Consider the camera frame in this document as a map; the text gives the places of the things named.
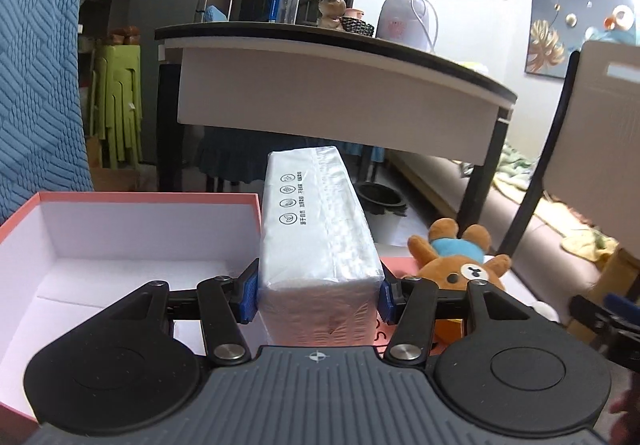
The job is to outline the green stacked stools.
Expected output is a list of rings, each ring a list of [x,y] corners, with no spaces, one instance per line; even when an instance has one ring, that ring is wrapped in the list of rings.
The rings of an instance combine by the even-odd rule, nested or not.
[[[139,45],[101,45],[93,53],[89,135],[107,168],[139,168],[142,159]]]

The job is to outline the white tissue pack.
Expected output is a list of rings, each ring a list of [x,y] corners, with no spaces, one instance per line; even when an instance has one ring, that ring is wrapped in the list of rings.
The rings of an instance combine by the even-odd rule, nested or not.
[[[273,344],[372,344],[384,273],[335,147],[270,154],[258,279],[258,311]]]

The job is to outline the black woven basket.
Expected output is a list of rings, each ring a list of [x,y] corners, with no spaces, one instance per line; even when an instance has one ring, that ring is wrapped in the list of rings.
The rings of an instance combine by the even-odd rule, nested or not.
[[[374,35],[374,27],[361,19],[349,16],[340,18],[342,29],[347,33],[368,36],[372,38]]]

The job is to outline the black round bin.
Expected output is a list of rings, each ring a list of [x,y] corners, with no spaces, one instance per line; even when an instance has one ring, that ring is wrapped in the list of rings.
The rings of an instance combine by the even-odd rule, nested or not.
[[[393,188],[373,182],[361,182],[355,185],[355,190],[362,209],[368,213],[406,215],[407,203]]]

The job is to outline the white black-edged table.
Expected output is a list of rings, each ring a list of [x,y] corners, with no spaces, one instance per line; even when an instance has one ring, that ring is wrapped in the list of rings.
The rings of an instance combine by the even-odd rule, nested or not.
[[[480,219],[516,103],[484,74],[352,33],[265,22],[156,31],[181,68],[180,123],[335,139],[473,165],[457,214]]]

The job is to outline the white humidifier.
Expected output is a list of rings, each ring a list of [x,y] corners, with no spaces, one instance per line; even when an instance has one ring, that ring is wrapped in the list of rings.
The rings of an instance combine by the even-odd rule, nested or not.
[[[438,32],[438,15],[429,0],[385,0],[375,36],[432,54]]]

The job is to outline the beige black-framed chair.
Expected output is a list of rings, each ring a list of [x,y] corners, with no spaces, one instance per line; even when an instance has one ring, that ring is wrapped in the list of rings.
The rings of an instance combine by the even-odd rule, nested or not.
[[[570,55],[533,177],[498,251],[516,257],[548,192],[639,254],[639,49],[588,41]]]

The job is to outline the blue wall painting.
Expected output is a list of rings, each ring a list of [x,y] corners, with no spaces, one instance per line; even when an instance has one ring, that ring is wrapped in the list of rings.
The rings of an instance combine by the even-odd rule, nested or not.
[[[562,79],[588,41],[637,46],[639,0],[532,0],[525,72]]]

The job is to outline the pink box base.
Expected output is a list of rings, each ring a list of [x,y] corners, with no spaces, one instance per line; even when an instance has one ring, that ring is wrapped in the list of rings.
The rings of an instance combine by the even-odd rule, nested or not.
[[[35,428],[30,358],[152,280],[194,288],[257,257],[254,194],[40,192],[1,227],[1,426]]]

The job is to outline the blue fabric chair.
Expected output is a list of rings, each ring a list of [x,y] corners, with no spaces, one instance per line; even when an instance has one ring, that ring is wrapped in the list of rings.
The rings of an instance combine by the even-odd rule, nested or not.
[[[39,191],[89,191],[80,0],[1,0],[1,217]]]

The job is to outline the brown teddy bear plush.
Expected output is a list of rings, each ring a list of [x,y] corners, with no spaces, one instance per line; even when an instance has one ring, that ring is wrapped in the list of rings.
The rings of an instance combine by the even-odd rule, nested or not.
[[[501,277],[511,267],[511,257],[497,254],[486,260],[491,245],[488,230],[473,224],[458,236],[459,226],[453,218],[434,222],[427,238],[413,235],[408,250],[418,271],[416,277],[431,280],[440,290],[465,291],[472,280],[485,280],[503,290]]]

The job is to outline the beige sofa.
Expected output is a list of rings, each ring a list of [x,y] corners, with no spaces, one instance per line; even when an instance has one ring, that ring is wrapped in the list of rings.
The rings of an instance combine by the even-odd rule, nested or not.
[[[439,214],[458,214],[469,183],[458,162],[397,150],[388,150],[386,159]],[[615,239],[582,223],[564,203],[544,197],[516,246],[512,271],[532,297],[551,305],[567,325],[568,303],[575,295],[597,302],[608,291],[621,295],[634,282],[634,269],[615,278],[604,273],[617,246]]]

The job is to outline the small brown figurine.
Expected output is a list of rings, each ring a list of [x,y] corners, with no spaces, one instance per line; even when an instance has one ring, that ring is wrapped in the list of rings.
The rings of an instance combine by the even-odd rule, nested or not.
[[[321,0],[318,9],[320,16],[318,27],[328,30],[343,30],[341,19],[346,10],[344,0]]]

